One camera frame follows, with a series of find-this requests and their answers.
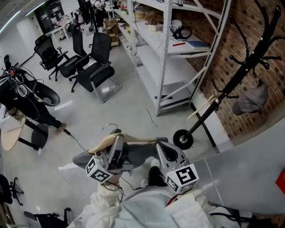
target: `concrete floor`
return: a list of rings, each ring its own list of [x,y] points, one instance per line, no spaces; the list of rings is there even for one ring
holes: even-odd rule
[[[85,30],[83,39],[87,53],[91,50],[88,44],[92,43],[92,38],[92,35],[86,37]],[[64,40],[59,43],[63,51],[69,51],[70,57],[74,55],[72,39],[70,42]],[[40,58],[36,54],[24,65],[36,78],[44,79],[45,84],[59,94],[62,104],[72,101],[65,108],[54,111],[54,108],[49,107],[49,110],[58,120],[67,123],[67,129],[85,149],[93,148],[109,134],[112,127],[100,132],[107,123],[116,123],[123,132],[133,136],[168,137],[172,142],[172,136],[178,129],[189,129],[197,121],[196,116],[186,121],[187,116],[193,112],[190,107],[178,108],[156,117],[154,105],[123,46],[112,48],[110,61],[115,69],[113,78],[122,88],[105,104],[101,104],[94,93],[89,93],[79,84],[75,87],[75,93],[71,93],[72,82],[64,77],[59,77],[57,82],[54,81],[54,76],[52,80],[48,80],[50,73],[39,65]],[[146,109],[158,127],[151,122]],[[31,129],[25,126],[21,137],[30,141],[31,133]],[[195,142],[192,148],[185,151],[191,162],[214,153],[213,150],[208,152],[212,146],[202,127],[193,136]],[[16,201],[10,206],[17,223],[28,221],[23,216],[23,211],[56,212],[62,216],[64,208],[70,207],[72,218],[81,213],[83,207],[90,202],[90,194],[96,191],[97,183],[87,178],[83,169],[59,171],[58,167],[71,163],[72,158],[82,151],[72,137],[64,133],[56,135],[53,127],[49,127],[49,139],[40,155],[19,142],[11,151],[1,149],[4,175],[9,181],[18,177],[19,186],[24,191],[24,195],[20,197],[24,206],[19,206]],[[141,180],[147,177],[151,160],[149,158],[143,166],[135,169],[131,177],[127,173],[123,177],[134,188],[139,187]],[[120,183],[128,194],[131,188],[123,180]]]

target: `brick wall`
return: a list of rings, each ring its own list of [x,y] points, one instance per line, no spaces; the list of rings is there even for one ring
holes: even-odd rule
[[[204,7],[218,12],[221,12],[223,7],[221,1],[217,0],[201,0],[200,2]],[[282,14],[274,35],[285,35],[285,9],[281,1],[259,0],[259,2],[262,6],[266,7],[269,20],[271,20],[273,16],[276,5],[281,5]],[[230,14],[234,16],[246,36],[250,51],[253,51],[263,33],[264,26],[263,17],[258,7],[253,0],[233,0]],[[183,24],[190,26],[193,30],[193,34],[200,40],[209,45],[212,43],[215,33],[203,14],[174,10],[173,17],[183,21]],[[215,24],[218,23],[217,19],[213,18],[213,20]],[[214,78],[218,88],[222,89],[238,70],[239,65],[229,59],[229,55],[231,54],[238,60],[243,61],[245,58],[245,47],[237,29],[230,20],[228,20],[218,50],[200,88],[206,98],[209,98],[215,91],[210,81],[211,78]],[[262,111],[256,114],[235,116],[231,111],[235,99],[225,98],[220,105],[219,111],[216,112],[230,138],[247,134],[262,126],[269,115],[273,115],[275,108],[284,100],[285,41],[279,40],[274,42],[266,55],[281,56],[282,61],[269,60],[269,70],[265,70],[261,65],[256,67],[257,76],[269,86],[269,98]],[[188,59],[188,61],[199,71],[202,69],[205,59],[205,57],[199,57]],[[244,91],[256,87],[259,78],[255,78],[252,71],[249,72],[231,95],[240,96]]]

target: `coat rack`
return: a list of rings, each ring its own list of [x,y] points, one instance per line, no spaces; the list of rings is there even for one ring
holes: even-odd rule
[[[206,110],[206,112],[202,115],[202,117],[196,122],[196,124],[189,130],[178,130],[173,135],[173,143],[180,147],[182,150],[189,149],[193,144],[193,132],[210,116],[212,112],[215,110],[219,110],[219,105],[222,102],[222,100],[227,97],[229,99],[238,98],[238,96],[230,96],[230,93],[235,89],[235,87],[241,82],[241,80],[248,74],[248,72],[252,69],[253,74],[256,76],[255,73],[255,67],[257,64],[263,65],[263,67],[268,70],[270,68],[269,64],[265,62],[265,60],[272,59],[272,60],[281,60],[280,56],[273,57],[273,56],[264,56],[267,52],[270,45],[279,39],[285,39],[285,36],[276,36],[272,37],[274,30],[276,28],[277,22],[279,20],[279,17],[281,15],[281,7],[278,5],[275,8],[273,18],[271,22],[269,23],[268,14],[266,12],[266,8],[262,7],[258,0],[254,0],[254,2],[257,4],[259,10],[262,13],[262,16],[264,18],[265,28],[264,32],[262,34],[262,37],[260,38],[257,46],[255,47],[254,51],[249,51],[248,43],[246,41],[246,38],[244,34],[242,33],[239,25],[236,23],[234,18],[230,16],[231,20],[237,27],[240,35],[242,36],[245,47],[246,47],[246,57],[244,61],[238,61],[233,55],[230,55],[230,59],[241,65],[241,67],[238,69],[238,71],[235,73],[235,75],[231,78],[231,80],[228,82],[228,84],[222,89],[219,90],[213,80],[211,79],[215,89],[217,92],[220,93],[218,98],[214,100],[214,102],[210,105],[210,107]]]

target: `office chair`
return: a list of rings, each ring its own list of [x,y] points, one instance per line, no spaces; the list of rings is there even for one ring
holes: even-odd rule
[[[16,199],[19,205],[23,206],[20,203],[17,194],[23,194],[23,191],[16,190],[16,181],[18,180],[17,177],[14,178],[14,182],[8,182],[7,178],[0,174],[0,204],[8,203],[11,204],[13,199]]]
[[[91,53],[85,56],[85,58],[91,56],[96,62],[82,73],[76,75],[76,81],[73,85],[74,88],[77,82],[79,82],[90,93],[94,91],[103,103],[121,88],[121,85],[111,78],[115,74],[115,70],[110,66],[111,62],[109,61],[111,42],[112,38],[109,35],[94,33]]]
[[[71,81],[75,77],[70,77],[76,72],[80,73],[83,71],[83,67],[89,63],[89,58],[84,58],[79,62],[80,59],[87,56],[87,53],[83,49],[83,38],[82,32],[76,24],[71,24],[68,27],[68,31],[72,34],[73,38],[73,50],[77,54],[72,56],[70,59],[66,60],[63,64],[59,66],[59,70],[62,76],[69,78]]]
[[[46,35],[42,35],[36,39],[36,46],[34,51],[41,57],[40,65],[49,71],[52,68],[55,68],[54,71],[49,75],[50,76],[55,72],[55,81],[57,81],[57,73],[59,71],[58,64],[62,61],[63,57],[67,60],[69,59],[66,55],[67,51],[64,53],[61,52],[62,47],[58,47],[58,51],[54,48],[52,38]]]
[[[24,212],[24,215],[34,221],[39,220],[42,228],[66,228],[68,227],[67,222],[67,211],[71,211],[70,208],[64,209],[64,221],[59,219],[59,215],[56,213],[52,214],[32,214],[30,212]]]

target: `black pants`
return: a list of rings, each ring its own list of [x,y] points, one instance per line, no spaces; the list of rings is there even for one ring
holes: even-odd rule
[[[38,123],[44,123],[55,128],[61,127],[61,122],[56,120],[48,111],[43,103],[39,103],[33,97],[29,99],[23,98],[16,102],[15,107],[20,110],[27,117],[37,121]]]
[[[148,186],[165,187],[167,184],[163,181],[160,176],[160,170],[157,166],[151,167],[148,173]]]

